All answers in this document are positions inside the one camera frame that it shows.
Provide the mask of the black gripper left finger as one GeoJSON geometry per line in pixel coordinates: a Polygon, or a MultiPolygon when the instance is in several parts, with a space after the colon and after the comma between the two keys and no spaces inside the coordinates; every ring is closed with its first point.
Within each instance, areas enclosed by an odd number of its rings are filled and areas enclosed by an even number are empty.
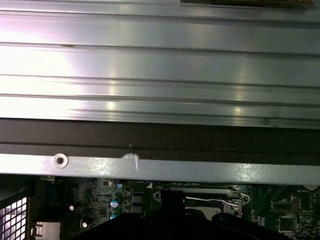
{"type": "Polygon", "coordinates": [[[141,215],[125,213],[83,233],[76,240],[172,240],[174,238],[174,192],[162,190],[161,208],[141,215]]]}

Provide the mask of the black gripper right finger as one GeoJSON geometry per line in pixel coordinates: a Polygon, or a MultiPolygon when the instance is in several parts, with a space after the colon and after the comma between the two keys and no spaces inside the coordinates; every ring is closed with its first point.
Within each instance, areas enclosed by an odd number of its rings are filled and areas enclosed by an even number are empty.
{"type": "Polygon", "coordinates": [[[243,200],[238,198],[196,198],[173,191],[173,237],[177,240],[284,240],[286,237],[242,218],[243,200]],[[187,201],[218,202],[229,211],[208,219],[201,209],[187,208],[187,201]]]}

